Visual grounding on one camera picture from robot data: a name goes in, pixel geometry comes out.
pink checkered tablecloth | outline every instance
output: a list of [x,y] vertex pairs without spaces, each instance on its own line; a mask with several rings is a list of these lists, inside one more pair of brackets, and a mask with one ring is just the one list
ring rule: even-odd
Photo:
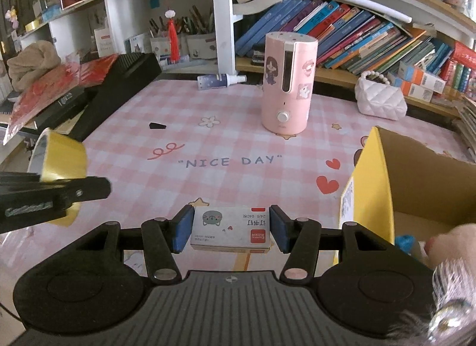
[[[438,153],[467,160],[457,135],[410,117],[400,122],[358,113],[355,103],[314,95],[307,129],[284,138],[260,121],[256,86],[198,91],[193,81],[157,81],[138,93],[85,141],[90,176],[112,183],[106,200],[82,205],[68,228],[42,224],[0,237],[3,266],[19,277],[37,262],[105,221],[124,228],[173,217],[190,202],[211,206],[279,205],[290,217],[337,228],[339,199],[372,126],[424,142]],[[149,122],[167,125],[150,130]],[[277,246],[265,255],[195,251],[175,257],[189,269],[280,272]],[[323,253],[318,273],[329,267]],[[140,257],[130,260],[138,269]]]

quilted handbag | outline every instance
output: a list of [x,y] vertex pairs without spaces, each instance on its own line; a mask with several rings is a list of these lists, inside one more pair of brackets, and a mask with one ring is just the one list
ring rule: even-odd
[[[368,76],[380,78],[384,84],[367,80]],[[365,71],[355,87],[358,110],[364,115],[401,120],[406,115],[406,102],[400,88],[390,85],[389,80],[375,71]]]

brown towel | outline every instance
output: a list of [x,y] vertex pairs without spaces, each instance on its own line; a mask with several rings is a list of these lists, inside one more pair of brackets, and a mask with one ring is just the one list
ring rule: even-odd
[[61,64],[61,59],[52,43],[39,40],[8,60],[7,64],[13,89],[23,92],[46,72]]

cable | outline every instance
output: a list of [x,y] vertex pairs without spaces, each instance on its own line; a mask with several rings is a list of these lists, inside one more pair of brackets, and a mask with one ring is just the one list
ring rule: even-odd
[[13,312],[11,312],[10,310],[8,310],[2,303],[0,303],[0,307],[8,314],[10,315],[12,318],[16,319],[17,321],[21,322],[21,319],[18,318]]

red heart on box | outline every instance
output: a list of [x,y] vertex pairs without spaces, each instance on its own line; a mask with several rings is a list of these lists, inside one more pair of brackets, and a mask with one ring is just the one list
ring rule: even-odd
[[339,182],[335,179],[328,181],[325,176],[317,177],[316,185],[322,194],[331,194],[339,189]]
[[335,169],[335,170],[340,169],[340,161],[337,158],[334,158],[332,161],[326,161],[325,164],[329,166],[331,169]]

